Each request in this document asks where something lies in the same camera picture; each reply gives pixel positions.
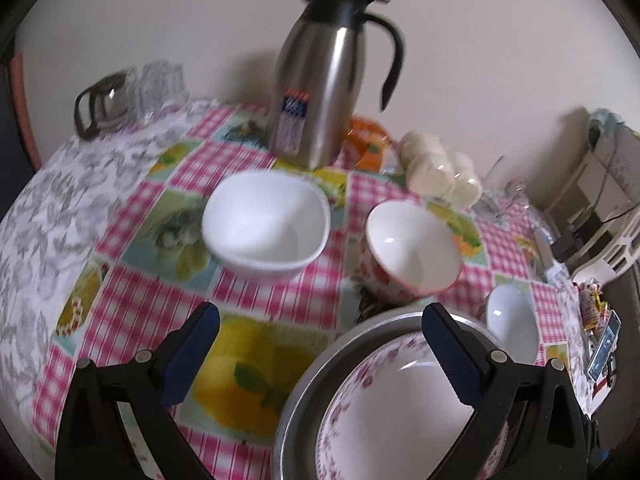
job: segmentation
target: table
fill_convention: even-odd
[[[248,105],[207,105],[202,113],[187,113],[156,125],[152,132],[124,137],[129,139],[124,151],[134,156],[107,148],[97,157],[90,144],[83,143],[83,156],[93,157],[95,168],[107,168],[105,182],[112,184],[108,168],[119,158],[135,160],[129,167],[137,173],[127,177],[127,192],[101,198],[96,191],[92,200],[107,204],[111,215],[76,225],[91,232],[77,250],[75,266],[70,266],[75,271],[66,280],[65,297],[60,300],[64,287],[56,288],[54,301],[42,309],[46,312],[34,314],[38,341],[54,335],[49,345],[35,350],[44,356],[43,366],[36,374],[34,394],[31,400],[25,397],[28,402],[20,405],[20,413],[50,452],[78,358],[89,357],[98,366],[128,361],[140,349],[155,348],[208,300],[222,314],[218,339],[224,339],[223,349],[210,354],[187,399],[172,409],[172,415],[218,480],[266,478],[278,412],[297,378],[338,335],[379,308],[352,279],[367,213],[384,200],[421,203],[422,198],[397,179],[348,170],[343,156],[333,168],[315,172],[274,160],[261,147],[265,113]],[[74,142],[66,150],[73,150],[78,143]],[[60,163],[60,156],[54,156],[53,164]],[[321,256],[299,277],[277,286],[258,286],[221,268],[202,241],[189,233],[205,198],[222,178],[235,171],[269,168],[318,184],[332,206],[332,230]],[[118,174],[124,178],[127,171],[116,171],[114,178]],[[64,175],[59,171],[50,183],[56,178],[63,180]],[[569,364],[578,402],[590,414],[577,294],[568,275],[543,283],[532,272],[526,257],[535,253],[529,221],[500,227],[471,212],[424,205],[450,225],[465,259],[457,283],[434,299],[478,316],[495,285],[514,283],[536,307],[542,338],[536,363],[558,356]],[[0,234],[7,232],[4,226]],[[51,243],[69,245],[62,236],[57,240]],[[121,413],[146,473],[161,478],[130,408],[121,405]]]

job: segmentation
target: sticker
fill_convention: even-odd
[[[309,94],[295,88],[287,88],[282,98],[280,120],[276,129],[276,147],[281,153],[295,156],[300,150],[302,130],[305,127],[309,106]]]

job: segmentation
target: metal tray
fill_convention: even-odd
[[[338,338],[302,375],[285,404],[271,457],[273,480],[317,480],[316,438],[322,417],[338,387],[371,352],[403,334],[420,332],[424,305],[379,314]],[[477,320],[447,309],[458,324],[473,332],[491,351],[499,348]]]

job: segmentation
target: wall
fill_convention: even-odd
[[[367,26],[356,111],[395,136],[420,128],[472,155],[479,173],[533,177],[545,202],[577,165],[586,110],[640,128],[640,60],[600,0],[392,0],[371,10],[404,32],[406,64],[378,113],[392,56]],[[299,0],[40,0],[20,28],[28,105],[46,159],[73,132],[78,93],[127,65],[184,63],[196,94],[268,101],[274,58]]]

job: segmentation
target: checkered tablecloth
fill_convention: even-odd
[[[350,269],[368,212],[388,199],[416,203],[422,199],[384,176],[349,171],[344,167],[344,157],[334,168],[306,175],[329,190],[332,230],[321,256],[291,282],[255,285],[214,260],[204,268],[182,271],[187,277],[181,274],[183,279],[178,279],[173,267],[165,262],[150,263],[146,258],[144,247],[151,236],[147,224],[156,222],[155,226],[163,221],[159,219],[162,208],[170,216],[179,209],[176,204],[198,207],[225,176],[236,171],[271,168],[274,164],[287,171],[286,165],[280,166],[260,146],[260,139],[251,136],[251,128],[242,129],[249,121],[264,127],[264,110],[229,105],[210,110],[180,140],[180,146],[160,157],[159,166],[152,168],[95,245],[84,278],[99,276],[99,286],[92,290],[90,304],[84,305],[88,312],[84,311],[83,318],[67,330],[72,333],[54,335],[49,361],[36,387],[33,425],[52,449],[78,358],[89,357],[98,366],[126,362],[140,349],[155,348],[201,301],[212,301],[233,316],[282,324],[288,330],[305,328],[324,338],[325,345],[358,318],[363,297],[358,283],[350,277]],[[472,235],[479,237],[481,245],[465,255],[460,279],[438,300],[477,316],[495,285],[512,282],[519,286],[536,308],[542,338],[537,363],[542,364],[545,348],[565,343],[566,337],[555,288],[532,275],[514,241],[514,235],[532,237],[530,229],[520,222],[512,232],[476,219],[469,212],[456,214],[468,219]],[[218,480],[270,476],[268,443],[252,442],[233,432],[219,431],[217,426],[194,425],[183,406],[172,413],[203,464]],[[144,455],[144,450],[136,452]]]

